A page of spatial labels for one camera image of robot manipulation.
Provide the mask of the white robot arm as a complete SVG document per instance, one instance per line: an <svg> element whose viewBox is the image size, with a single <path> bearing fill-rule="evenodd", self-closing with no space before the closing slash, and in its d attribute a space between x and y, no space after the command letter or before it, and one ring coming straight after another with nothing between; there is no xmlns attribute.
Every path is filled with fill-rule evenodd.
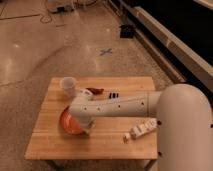
<svg viewBox="0 0 213 171"><path fill-rule="evenodd" d="M158 171L213 171L213 109L205 94L189 84L163 91L96 100L82 89L69 112L80 127L93 117L154 117Z"/></svg>

